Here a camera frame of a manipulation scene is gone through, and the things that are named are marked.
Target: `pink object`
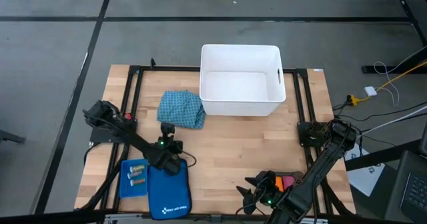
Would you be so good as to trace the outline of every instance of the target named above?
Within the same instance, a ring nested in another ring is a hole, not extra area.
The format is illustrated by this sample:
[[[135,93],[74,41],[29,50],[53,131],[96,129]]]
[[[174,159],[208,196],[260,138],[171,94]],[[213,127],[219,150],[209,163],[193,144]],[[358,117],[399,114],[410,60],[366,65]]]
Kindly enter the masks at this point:
[[[294,184],[294,177],[292,176],[284,176],[282,177],[283,180],[283,188],[286,190],[288,187],[290,187],[292,184]]]

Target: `blue patterned cloth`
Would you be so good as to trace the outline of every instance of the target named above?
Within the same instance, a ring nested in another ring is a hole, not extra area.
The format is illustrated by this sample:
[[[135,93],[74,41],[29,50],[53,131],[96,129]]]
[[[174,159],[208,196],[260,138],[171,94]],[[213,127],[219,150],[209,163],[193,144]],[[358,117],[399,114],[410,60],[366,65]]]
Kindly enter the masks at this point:
[[[201,129],[205,116],[199,95],[189,91],[165,91],[157,110],[158,121],[192,129]]]

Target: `battery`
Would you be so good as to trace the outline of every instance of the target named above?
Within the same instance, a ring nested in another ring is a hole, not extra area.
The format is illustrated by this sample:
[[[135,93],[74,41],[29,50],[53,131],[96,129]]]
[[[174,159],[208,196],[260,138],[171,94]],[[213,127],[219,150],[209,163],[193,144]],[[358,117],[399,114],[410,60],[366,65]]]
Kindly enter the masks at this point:
[[[135,173],[128,173],[127,174],[127,178],[132,179],[132,178],[137,177],[137,176],[139,176],[141,174],[142,174],[142,171],[137,171]]]
[[[144,165],[135,165],[135,166],[131,166],[131,167],[130,167],[131,173],[135,173],[135,172],[138,172],[138,171],[142,171],[142,170],[144,170],[144,169],[145,169],[145,166],[144,166]]]
[[[138,179],[138,180],[131,180],[131,186],[133,187],[134,185],[139,185],[145,183],[145,179]]]

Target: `wooden tabletop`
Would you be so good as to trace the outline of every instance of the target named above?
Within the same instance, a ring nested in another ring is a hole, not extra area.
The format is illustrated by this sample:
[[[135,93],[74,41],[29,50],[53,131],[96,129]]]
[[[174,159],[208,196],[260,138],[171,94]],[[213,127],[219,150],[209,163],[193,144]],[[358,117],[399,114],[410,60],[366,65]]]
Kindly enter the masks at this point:
[[[116,106],[121,105],[129,65],[112,65],[103,100]],[[328,88],[321,69],[308,69],[310,89],[317,121],[334,118]],[[199,93],[199,72],[144,71],[136,118],[137,133],[149,142],[157,141],[161,135],[157,121],[157,107],[165,91],[188,90]],[[189,186],[195,214],[234,214],[242,206],[242,196],[236,185],[254,188],[244,177],[255,177],[260,171],[306,172],[304,151],[300,147],[296,123],[298,108],[291,74],[284,74],[286,100],[268,117],[222,117],[206,116],[203,129],[191,130],[177,127],[175,139],[182,140],[184,151],[197,158],[197,164],[189,169]],[[304,84],[300,89],[306,120],[308,108]],[[132,101],[136,76],[133,80],[129,103]],[[111,143],[94,148],[87,156],[75,207],[86,204],[102,184],[107,173]],[[188,163],[192,159],[182,155]],[[131,148],[129,159],[142,158],[142,153]],[[344,205],[355,213],[350,184],[344,160],[340,159],[328,174],[328,183]],[[116,182],[110,189],[107,207],[112,207]],[[320,210],[324,202],[318,188]],[[259,205],[266,214],[272,210]],[[120,211],[148,212],[147,196],[122,199]]]

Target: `white plastic bin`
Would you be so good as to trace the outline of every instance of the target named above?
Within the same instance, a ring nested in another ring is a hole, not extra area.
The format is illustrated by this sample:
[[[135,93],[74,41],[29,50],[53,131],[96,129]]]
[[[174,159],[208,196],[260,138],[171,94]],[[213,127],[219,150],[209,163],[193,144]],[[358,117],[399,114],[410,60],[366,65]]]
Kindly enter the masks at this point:
[[[200,98],[208,115],[268,116],[286,99],[279,49],[204,45]]]

